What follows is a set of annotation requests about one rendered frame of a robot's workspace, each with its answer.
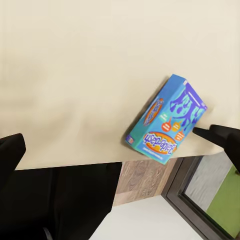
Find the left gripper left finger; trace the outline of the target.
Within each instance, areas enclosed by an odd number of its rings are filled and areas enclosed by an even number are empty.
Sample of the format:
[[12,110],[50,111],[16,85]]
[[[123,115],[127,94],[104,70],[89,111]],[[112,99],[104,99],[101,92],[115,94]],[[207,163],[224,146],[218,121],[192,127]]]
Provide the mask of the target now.
[[26,152],[21,133],[0,138],[0,193]]

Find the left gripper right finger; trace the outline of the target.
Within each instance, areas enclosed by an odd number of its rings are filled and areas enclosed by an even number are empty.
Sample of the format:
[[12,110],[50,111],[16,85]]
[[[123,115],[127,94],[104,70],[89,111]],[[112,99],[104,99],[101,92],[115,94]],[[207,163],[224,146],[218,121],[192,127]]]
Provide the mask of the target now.
[[240,135],[228,133],[224,151],[240,173]]

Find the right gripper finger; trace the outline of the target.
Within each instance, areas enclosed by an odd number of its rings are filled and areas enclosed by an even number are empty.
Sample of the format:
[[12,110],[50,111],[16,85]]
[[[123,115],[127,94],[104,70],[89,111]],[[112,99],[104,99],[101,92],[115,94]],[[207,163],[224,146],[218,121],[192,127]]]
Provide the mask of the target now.
[[211,124],[209,127],[209,132],[223,138],[224,140],[226,140],[229,133],[234,133],[234,134],[240,135],[239,128],[222,126],[222,125],[218,125],[218,124]]
[[221,138],[213,133],[210,133],[209,129],[194,127],[192,129],[192,132],[195,133],[196,135],[222,147],[222,148],[225,147],[226,140],[224,140],[223,138]]

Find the board game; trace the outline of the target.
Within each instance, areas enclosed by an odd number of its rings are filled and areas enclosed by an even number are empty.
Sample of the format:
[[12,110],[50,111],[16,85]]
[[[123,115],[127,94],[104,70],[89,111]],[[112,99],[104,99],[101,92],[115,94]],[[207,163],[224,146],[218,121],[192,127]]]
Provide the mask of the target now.
[[165,165],[207,109],[187,79],[173,74],[125,141]]

